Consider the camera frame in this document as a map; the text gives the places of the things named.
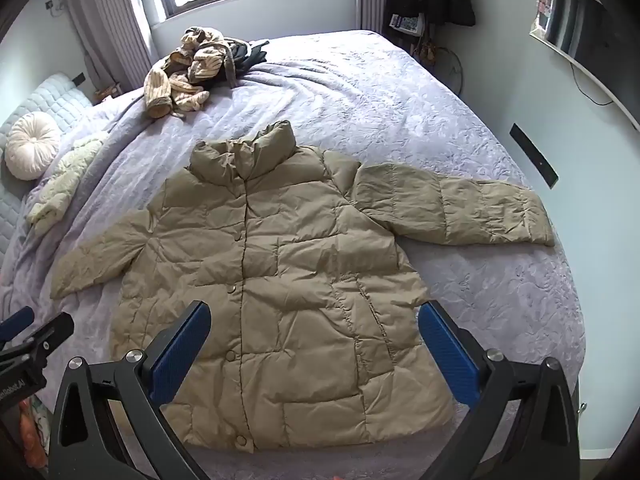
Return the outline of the khaki puffer jacket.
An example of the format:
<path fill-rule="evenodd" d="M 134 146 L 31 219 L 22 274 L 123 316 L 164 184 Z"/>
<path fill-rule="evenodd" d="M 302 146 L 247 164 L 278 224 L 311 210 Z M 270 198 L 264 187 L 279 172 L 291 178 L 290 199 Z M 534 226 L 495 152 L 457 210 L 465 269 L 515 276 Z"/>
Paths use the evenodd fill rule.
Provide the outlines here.
<path fill-rule="evenodd" d="M 114 356 L 195 300 L 209 335 L 165 416 L 215 450 L 375 443 L 442 425 L 450 391 L 416 326 L 428 298 L 399 237 L 550 246 L 540 199 L 502 181 L 365 165 L 291 125 L 202 141 L 141 210 L 55 263 L 61 299 L 122 282 Z"/>

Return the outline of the wall mounted television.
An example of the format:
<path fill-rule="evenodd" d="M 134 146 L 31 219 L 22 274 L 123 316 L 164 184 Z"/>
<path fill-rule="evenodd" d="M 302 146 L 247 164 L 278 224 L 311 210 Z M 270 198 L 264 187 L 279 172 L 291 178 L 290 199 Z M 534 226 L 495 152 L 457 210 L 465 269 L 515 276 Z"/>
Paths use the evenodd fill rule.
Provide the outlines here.
<path fill-rule="evenodd" d="M 600 0 L 537 0 L 529 35 L 581 70 L 639 125 L 639 49 Z"/>

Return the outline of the grey quilted headboard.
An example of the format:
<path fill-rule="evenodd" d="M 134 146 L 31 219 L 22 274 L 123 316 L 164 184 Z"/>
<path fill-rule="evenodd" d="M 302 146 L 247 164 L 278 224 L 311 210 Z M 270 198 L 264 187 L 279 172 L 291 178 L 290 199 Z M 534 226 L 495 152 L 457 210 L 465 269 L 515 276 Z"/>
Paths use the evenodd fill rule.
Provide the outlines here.
<path fill-rule="evenodd" d="M 92 107 L 76 84 L 62 73 L 43 81 L 1 125 L 1 258 L 8 251 L 25 197 L 54 159 L 54 147 Z M 42 166 L 34 180 L 21 180 L 6 164 L 6 146 L 21 148 Z"/>

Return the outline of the lavender quilted bedspread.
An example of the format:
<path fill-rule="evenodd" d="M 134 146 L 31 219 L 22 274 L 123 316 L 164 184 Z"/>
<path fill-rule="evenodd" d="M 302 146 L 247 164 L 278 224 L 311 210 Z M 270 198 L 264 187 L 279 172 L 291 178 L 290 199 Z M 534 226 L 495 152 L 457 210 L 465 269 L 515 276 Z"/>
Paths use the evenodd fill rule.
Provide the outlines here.
<path fill-rule="evenodd" d="M 73 337 L 56 350 L 39 399 L 52 406 L 73 356 L 99 362 L 119 296 L 119 281 L 62 301 L 50 299 L 51 269 L 76 244 L 144 206 L 186 166 L 196 141 L 238 138 L 280 119 L 304 145 L 349 154 L 366 164 L 399 162 L 448 176 L 524 184 L 525 177 L 472 110 L 403 50 L 373 32 L 275 39 L 265 62 L 236 88 L 217 88 L 206 107 L 153 122 L 133 91 L 66 110 L 64 148 L 105 131 L 110 136 L 84 175 L 64 219 L 43 237 L 25 217 L 13 220 L 1 270 L 1 311 L 35 310 L 38 323 L 73 315 Z M 486 347 L 537 363 L 554 356 L 574 382 L 586 353 L 584 318 L 561 246 L 438 247 L 402 240 L 428 288 L 456 322 Z"/>

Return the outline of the cream folded blanket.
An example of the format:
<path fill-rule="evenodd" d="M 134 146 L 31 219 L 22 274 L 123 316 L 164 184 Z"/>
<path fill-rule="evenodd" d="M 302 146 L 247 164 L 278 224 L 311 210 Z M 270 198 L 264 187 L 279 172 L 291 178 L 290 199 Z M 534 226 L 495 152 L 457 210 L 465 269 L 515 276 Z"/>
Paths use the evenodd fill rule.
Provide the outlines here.
<path fill-rule="evenodd" d="M 63 219 L 82 177 L 109 136 L 106 131 L 87 136 L 62 156 L 26 217 L 35 236 L 43 236 Z"/>

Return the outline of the beige striped clothes pile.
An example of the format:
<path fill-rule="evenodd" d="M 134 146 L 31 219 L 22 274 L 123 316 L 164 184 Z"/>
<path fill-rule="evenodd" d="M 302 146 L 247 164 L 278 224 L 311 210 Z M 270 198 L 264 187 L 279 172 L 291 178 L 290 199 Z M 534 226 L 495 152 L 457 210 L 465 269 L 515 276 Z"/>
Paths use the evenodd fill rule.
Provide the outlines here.
<path fill-rule="evenodd" d="M 180 44 L 146 74 L 146 114 L 160 119 L 200 110 L 209 98 L 206 84 L 223 76 L 230 88 L 238 84 L 232 46 L 242 44 L 210 27 L 189 27 Z"/>

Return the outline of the round cream cushion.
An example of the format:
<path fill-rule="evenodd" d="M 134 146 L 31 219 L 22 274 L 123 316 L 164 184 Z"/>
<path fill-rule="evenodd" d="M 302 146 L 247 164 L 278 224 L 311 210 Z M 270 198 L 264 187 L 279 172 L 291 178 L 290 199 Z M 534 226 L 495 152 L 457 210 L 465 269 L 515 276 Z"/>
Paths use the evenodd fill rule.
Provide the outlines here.
<path fill-rule="evenodd" d="M 39 179 L 58 154 L 61 136 L 58 124 L 47 113 L 31 112 L 18 118 L 4 149 L 9 172 L 22 181 Z"/>

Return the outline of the grey curtain left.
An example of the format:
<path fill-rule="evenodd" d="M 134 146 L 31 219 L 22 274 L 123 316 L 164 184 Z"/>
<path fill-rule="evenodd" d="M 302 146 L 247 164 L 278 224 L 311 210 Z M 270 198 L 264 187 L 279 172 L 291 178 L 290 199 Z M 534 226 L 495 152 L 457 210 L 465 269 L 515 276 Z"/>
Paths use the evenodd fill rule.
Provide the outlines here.
<path fill-rule="evenodd" d="M 65 0 L 94 88 L 143 86 L 158 55 L 142 0 Z"/>

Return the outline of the dark clothes on bed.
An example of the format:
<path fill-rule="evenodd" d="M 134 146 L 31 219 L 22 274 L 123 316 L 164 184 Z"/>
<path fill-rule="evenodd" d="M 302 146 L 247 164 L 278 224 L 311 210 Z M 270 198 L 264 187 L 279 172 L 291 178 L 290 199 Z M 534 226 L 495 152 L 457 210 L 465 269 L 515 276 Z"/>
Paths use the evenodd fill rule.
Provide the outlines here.
<path fill-rule="evenodd" d="M 234 74 L 239 78 L 246 74 L 253 66 L 265 62 L 267 52 L 265 47 L 270 44 L 268 39 L 256 41 L 244 41 L 239 39 L 227 38 L 230 44 Z"/>

